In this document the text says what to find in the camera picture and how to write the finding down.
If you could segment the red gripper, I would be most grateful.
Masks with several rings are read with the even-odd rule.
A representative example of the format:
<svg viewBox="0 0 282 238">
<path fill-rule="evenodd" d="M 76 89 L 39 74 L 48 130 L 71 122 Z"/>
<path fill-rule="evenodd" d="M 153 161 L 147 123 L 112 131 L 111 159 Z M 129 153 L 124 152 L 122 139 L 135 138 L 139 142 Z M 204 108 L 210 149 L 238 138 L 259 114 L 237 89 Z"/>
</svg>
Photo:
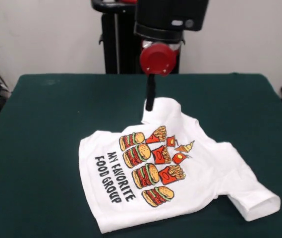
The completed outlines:
<svg viewBox="0 0 282 238">
<path fill-rule="evenodd" d="M 152 111 L 156 96 L 155 75 L 167 76 L 177 67 L 181 44 L 148 42 L 139 57 L 141 70 L 148 75 L 145 110 Z"/>
</svg>

